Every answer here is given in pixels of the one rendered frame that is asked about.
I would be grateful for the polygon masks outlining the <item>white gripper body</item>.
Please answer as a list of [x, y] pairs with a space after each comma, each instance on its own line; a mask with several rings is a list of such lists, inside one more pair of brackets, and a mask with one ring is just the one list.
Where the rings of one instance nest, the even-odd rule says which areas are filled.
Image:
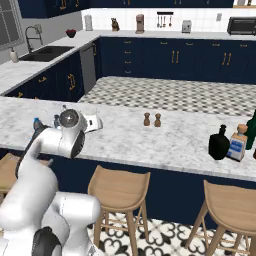
[[98, 115], [85, 115], [84, 118], [87, 122], [86, 133], [103, 128], [103, 122]]

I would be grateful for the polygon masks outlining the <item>dark blue sink cupboards run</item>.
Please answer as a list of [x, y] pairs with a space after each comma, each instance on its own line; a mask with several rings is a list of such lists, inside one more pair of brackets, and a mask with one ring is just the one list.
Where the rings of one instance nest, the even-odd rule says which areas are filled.
[[[93, 46], [93, 55], [95, 56], [94, 42], [90, 42], [83, 48], [90, 45]], [[81, 50], [70, 54], [15, 89], [10, 89], [5, 96], [78, 102], [82, 96], [86, 95], [80, 59]]]

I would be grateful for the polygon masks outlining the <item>grey dishwasher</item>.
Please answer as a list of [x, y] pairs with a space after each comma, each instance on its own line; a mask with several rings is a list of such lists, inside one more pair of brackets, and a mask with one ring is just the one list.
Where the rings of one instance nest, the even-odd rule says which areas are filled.
[[84, 92], [88, 94], [96, 84], [93, 46], [87, 46], [80, 51]]

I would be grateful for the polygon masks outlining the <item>light wooden bar stool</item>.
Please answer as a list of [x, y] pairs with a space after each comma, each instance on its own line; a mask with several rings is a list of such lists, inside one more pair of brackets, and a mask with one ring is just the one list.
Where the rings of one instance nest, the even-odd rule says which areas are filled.
[[[236, 186], [217, 185], [204, 183], [205, 199], [200, 212], [196, 218], [185, 248], [188, 248], [194, 237], [200, 238], [197, 230], [203, 226], [203, 238], [206, 243], [205, 256], [212, 256], [216, 249], [231, 252], [231, 256], [236, 253], [256, 256], [256, 190], [246, 189]], [[217, 229], [213, 237], [207, 235], [204, 218], [209, 214], [217, 224]], [[228, 243], [223, 239], [226, 231], [237, 234], [232, 247], [222, 247], [221, 242]]]
[[[100, 217], [94, 226], [94, 244], [99, 246], [100, 232], [116, 229], [127, 231], [130, 238], [132, 256], [138, 256], [136, 230], [144, 228], [149, 240], [146, 195], [150, 182], [150, 172], [137, 174], [125, 170], [110, 170], [98, 165], [90, 180], [88, 194], [96, 196], [100, 203]], [[126, 228], [111, 226], [110, 213], [124, 213]]]
[[0, 160], [0, 203], [43, 203], [49, 206], [58, 191], [55, 174], [46, 160], [7, 153]]

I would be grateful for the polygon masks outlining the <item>black sink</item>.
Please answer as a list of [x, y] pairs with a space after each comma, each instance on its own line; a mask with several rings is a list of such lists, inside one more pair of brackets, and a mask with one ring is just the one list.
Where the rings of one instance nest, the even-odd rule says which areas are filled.
[[51, 62], [63, 59], [73, 53], [72, 46], [45, 46], [19, 58], [20, 61]]

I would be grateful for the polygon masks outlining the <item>white paper towel roll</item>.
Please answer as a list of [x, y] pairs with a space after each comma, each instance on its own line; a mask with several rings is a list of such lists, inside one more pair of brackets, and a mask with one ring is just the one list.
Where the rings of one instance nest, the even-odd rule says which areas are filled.
[[92, 16], [91, 15], [85, 15], [84, 20], [85, 20], [85, 29], [86, 29], [86, 31], [93, 31]]

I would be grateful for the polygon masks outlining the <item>white soap dispenser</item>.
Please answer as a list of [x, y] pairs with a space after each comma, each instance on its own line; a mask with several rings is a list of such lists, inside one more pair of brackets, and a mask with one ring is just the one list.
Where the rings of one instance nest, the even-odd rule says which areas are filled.
[[17, 52], [13, 49], [13, 47], [10, 48], [10, 58], [13, 63], [19, 62]]

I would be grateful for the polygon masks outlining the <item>dark blue island base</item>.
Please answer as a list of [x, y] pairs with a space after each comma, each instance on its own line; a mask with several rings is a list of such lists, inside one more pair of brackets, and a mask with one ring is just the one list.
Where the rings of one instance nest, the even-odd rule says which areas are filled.
[[91, 177], [98, 165], [111, 170], [126, 170], [139, 174], [150, 172], [146, 196], [147, 217], [168, 222], [192, 225], [204, 201], [203, 181], [219, 185], [232, 185], [256, 189], [256, 182], [229, 179], [173, 170], [153, 169], [133, 165], [94, 161], [81, 158], [67, 159], [40, 154], [40, 160], [53, 160], [59, 190], [86, 193]]

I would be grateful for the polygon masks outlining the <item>dark blue lower cupboards run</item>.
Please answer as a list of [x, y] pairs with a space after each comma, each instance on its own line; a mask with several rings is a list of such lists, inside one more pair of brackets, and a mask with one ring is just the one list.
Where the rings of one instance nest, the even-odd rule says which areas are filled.
[[256, 42], [102, 37], [98, 75], [256, 85]]

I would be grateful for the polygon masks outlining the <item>brown coffee machine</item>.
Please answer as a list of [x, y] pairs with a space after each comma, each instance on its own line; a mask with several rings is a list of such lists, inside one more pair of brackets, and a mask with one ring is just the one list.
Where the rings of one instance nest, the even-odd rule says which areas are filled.
[[143, 34], [144, 33], [144, 15], [143, 14], [138, 14], [136, 15], [136, 24], [137, 24], [137, 29], [135, 31], [136, 34]]

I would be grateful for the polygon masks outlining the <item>dark blue upper cupboards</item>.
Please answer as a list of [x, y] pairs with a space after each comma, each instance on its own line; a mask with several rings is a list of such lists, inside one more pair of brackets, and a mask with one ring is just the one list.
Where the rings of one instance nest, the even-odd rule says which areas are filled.
[[18, 0], [23, 18], [52, 18], [89, 8], [232, 8], [234, 0]]

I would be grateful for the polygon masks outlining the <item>black glass bottle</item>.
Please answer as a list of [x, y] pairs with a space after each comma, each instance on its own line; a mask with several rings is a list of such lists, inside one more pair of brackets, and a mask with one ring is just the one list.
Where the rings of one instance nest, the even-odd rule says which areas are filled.
[[222, 160], [230, 148], [230, 141], [225, 136], [226, 126], [222, 124], [218, 134], [212, 134], [209, 138], [208, 153], [215, 160]]

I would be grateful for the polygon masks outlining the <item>clear bottle with blue label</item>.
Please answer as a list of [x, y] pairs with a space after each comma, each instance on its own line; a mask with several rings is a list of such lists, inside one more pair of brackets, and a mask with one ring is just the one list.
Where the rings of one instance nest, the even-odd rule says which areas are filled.
[[243, 159], [247, 143], [247, 136], [245, 135], [247, 129], [248, 127], [245, 124], [239, 124], [237, 126], [237, 132], [234, 133], [230, 139], [230, 148], [227, 157], [237, 161]]

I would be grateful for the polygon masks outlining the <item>dark green glass bottle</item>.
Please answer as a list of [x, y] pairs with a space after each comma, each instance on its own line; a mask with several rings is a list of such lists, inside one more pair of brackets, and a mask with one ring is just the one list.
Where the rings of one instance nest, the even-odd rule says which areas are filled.
[[247, 127], [246, 149], [250, 150], [256, 138], [256, 110], [254, 111], [253, 117], [247, 122]]

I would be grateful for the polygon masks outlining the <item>black toaster oven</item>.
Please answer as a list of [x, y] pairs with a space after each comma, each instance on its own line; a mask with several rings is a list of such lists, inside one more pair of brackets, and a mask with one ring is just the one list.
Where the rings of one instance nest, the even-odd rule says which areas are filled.
[[227, 32], [229, 35], [256, 36], [256, 17], [230, 17]]

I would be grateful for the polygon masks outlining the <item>black rail with hanging tools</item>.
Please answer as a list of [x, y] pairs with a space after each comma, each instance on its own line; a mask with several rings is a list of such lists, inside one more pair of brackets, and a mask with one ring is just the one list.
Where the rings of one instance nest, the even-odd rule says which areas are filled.
[[157, 27], [166, 28], [172, 26], [173, 12], [157, 12]]

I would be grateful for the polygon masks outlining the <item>window with grey frame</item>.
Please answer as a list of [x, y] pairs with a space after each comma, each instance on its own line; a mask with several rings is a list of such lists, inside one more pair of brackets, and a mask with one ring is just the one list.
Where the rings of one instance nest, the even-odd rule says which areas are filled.
[[0, 0], [0, 51], [23, 42], [24, 36], [14, 0]]

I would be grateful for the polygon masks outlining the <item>wooden wall shelf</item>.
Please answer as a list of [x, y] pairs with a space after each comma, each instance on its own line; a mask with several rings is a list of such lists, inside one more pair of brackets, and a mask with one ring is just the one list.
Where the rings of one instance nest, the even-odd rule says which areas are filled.
[[233, 8], [256, 9], [256, 0], [234, 0]]

